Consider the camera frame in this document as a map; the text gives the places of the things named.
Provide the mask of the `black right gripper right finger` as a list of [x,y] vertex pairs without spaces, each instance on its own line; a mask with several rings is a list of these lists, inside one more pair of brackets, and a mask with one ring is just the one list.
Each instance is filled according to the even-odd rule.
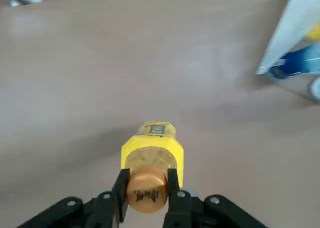
[[168,210],[163,227],[266,228],[225,196],[213,194],[204,200],[179,187],[176,169],[167,170]]

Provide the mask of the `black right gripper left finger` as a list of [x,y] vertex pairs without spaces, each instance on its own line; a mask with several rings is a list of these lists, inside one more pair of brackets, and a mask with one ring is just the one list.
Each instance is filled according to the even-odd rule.
[[63,198],[19,227],[119,227],[128,207],[126,188],[130,174],[130,169],[122,169],[111,190],[86,203],[75,196]]

